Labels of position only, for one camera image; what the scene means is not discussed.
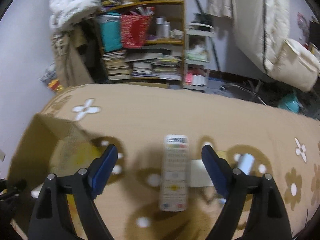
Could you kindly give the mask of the cardboard box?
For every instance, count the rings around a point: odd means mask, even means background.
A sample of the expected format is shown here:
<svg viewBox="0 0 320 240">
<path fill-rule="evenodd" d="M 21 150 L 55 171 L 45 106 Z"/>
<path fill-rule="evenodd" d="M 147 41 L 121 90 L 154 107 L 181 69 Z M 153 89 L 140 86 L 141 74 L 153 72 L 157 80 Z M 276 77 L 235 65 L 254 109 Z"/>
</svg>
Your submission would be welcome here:
<svg viewBox="0 0 320 240">
<path fill-rule="evenodd" d="M 74 174 L 102 155 L 88 134 L 74 121 L 35 114 L 11 159 L 10 186 L 25 180 L 14 221 L 26 233 L 35 205 L 31 191 L 51 172 L 59 177 Z"/>
</svg>

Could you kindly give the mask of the light blue power bank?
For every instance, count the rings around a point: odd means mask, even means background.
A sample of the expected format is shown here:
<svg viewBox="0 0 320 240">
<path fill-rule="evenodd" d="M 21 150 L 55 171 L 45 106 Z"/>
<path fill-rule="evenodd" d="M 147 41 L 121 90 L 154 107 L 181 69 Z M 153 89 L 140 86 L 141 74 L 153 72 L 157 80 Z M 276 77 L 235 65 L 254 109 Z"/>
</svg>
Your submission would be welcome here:
<svg viewBox="0 0 320 240">
<path fill-rule="evenodd" d="M 240 169 L 245 175 L 249 175 L 253 164 L 254 164 L 255 158 L 253 155 L 249 153 L 245 153 L 240 155 L 240 158 L 237 163 L 237 168 Z"/>
</svg>

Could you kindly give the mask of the white TV remote control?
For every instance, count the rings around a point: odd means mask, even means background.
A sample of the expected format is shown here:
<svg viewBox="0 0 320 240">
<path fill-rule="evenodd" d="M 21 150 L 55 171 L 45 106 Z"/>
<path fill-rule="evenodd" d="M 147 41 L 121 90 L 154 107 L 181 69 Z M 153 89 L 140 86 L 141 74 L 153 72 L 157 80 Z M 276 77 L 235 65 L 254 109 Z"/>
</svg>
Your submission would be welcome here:
<svg viewBox="0 0 320 240">
<path fill-rule="evenodd" d="M 164 139 L 164 155 L 159 195 L 163 212 L 186 210 L 189 179 L 189 141 L 184 135 L 169 134 Z"/>
</svg>

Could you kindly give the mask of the white square charger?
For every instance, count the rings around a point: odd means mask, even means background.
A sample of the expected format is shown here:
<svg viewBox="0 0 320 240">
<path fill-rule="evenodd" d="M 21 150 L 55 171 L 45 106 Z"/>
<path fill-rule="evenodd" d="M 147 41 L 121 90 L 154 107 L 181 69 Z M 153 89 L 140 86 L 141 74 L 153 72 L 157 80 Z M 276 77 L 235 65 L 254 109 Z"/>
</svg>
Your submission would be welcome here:
<svg viewBox="0 0 320 240">
<path fill-rule="evenodd" d="M 201 159 L 193 159 L 190 161 L 189 186 L 190 187 L 213 186 L 212 180 Z"/>
</svg>

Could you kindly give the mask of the teal bowl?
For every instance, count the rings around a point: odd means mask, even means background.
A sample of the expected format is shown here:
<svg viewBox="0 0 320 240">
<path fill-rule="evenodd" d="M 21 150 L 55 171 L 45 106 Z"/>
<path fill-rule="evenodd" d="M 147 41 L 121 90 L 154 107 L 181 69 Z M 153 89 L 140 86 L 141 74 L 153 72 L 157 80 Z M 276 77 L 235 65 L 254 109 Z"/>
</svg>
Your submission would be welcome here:
<svg viewBox="0 0 320 240">
<path fill-rule="evenodd" d="M 291 93 L 284 96 L 278 103 L 278 108 L 290 111 L 292 113 L 299 113 L 300 104 L 296 94 Z"/>
</svg>

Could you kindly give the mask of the beige tote bag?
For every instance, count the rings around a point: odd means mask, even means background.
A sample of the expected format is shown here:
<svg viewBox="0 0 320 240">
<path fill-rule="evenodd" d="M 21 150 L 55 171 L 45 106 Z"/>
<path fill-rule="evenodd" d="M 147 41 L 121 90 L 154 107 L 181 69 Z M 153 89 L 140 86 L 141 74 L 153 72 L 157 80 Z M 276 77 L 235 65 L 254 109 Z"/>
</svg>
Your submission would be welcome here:
<svg viewBox="0 0 320 240">
<path fill-rule="evenodd" d="M 284 41 L 270 76 L 303 92 L 314 87 L 319 76 L 319 60 L 298 41 Z"/>
</svg>

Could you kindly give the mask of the stack of books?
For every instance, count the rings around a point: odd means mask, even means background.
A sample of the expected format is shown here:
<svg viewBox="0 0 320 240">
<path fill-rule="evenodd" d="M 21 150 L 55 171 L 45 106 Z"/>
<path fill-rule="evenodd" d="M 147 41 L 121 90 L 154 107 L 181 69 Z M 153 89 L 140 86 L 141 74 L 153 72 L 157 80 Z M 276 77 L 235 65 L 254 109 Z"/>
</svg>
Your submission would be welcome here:
<svg viewBox="0 0 320 240">
<path fill-rule="evenodd" d="M 131 79 L 131 68 L 125 62 L 126 50 L 116 50 L 102 55 L 107 77 L 110 81 Z"/>
</svg>

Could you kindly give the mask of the teal bag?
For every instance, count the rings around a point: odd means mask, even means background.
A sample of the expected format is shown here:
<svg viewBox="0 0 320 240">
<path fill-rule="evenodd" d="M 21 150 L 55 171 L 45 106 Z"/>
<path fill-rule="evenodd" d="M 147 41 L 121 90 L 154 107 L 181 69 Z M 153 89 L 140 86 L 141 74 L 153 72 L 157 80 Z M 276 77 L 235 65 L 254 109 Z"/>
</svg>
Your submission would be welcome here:
<svg viewBox="0 0 320 240">
<path fill-rule="evenodd" d="M 97 17 L 104 52 L 120 50 L 123 47 L 121 44 L 120 19 L 121 14 L 116 12 L 109 12 Z"/>
</svg>

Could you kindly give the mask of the white utility cart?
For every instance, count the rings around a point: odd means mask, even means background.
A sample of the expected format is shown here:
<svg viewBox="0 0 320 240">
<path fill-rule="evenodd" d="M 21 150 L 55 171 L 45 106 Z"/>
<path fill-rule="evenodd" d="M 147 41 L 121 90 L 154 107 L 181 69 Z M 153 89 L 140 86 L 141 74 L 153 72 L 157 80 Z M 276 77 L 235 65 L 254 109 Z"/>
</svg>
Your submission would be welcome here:
<svg viewBox="0 0 320 240">
<path fill-rule="evenodd" d="M 205 92 L 207 90 L 212 38 L 211 25 L 189 22 L 184 30 L 183 80 L 184 89 Z"/>
</svg>

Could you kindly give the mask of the wooden bookshelf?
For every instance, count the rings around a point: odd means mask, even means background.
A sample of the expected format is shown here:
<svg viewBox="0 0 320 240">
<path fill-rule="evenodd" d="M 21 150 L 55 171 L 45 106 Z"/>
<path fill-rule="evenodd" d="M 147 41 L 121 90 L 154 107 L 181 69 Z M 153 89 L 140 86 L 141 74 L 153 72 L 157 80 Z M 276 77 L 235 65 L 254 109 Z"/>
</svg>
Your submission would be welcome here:
<svg viewBox="0 0 320 240">
<path fill-rule="evenodd" d="M 127 3 L 97 15 L 116 12 L 121 15 L 152 16 L 146 41 L 142 48 L 127 49 L 125 62 L 131 68 L 131 79 L 119 82 L 181 82 L 184 56 L 184 1 L 153 0 Z M 99 24 L 95 18 L 101 60 L 104 53 Z"/>
</svg>

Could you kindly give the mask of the red patterned gift bag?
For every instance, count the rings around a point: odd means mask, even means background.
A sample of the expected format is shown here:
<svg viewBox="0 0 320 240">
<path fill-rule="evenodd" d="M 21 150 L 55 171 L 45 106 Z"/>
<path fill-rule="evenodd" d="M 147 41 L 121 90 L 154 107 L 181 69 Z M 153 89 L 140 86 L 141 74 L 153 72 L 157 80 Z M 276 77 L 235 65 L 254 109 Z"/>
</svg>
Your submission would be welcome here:
<svg viewBox="0 0 320 240">
<path fill-rule="evenodd" d="M 152 16 L 121 15 L 121 44 L 127 49 L 138 49 L 144 46 L 149 31 Z"/>
</svg>

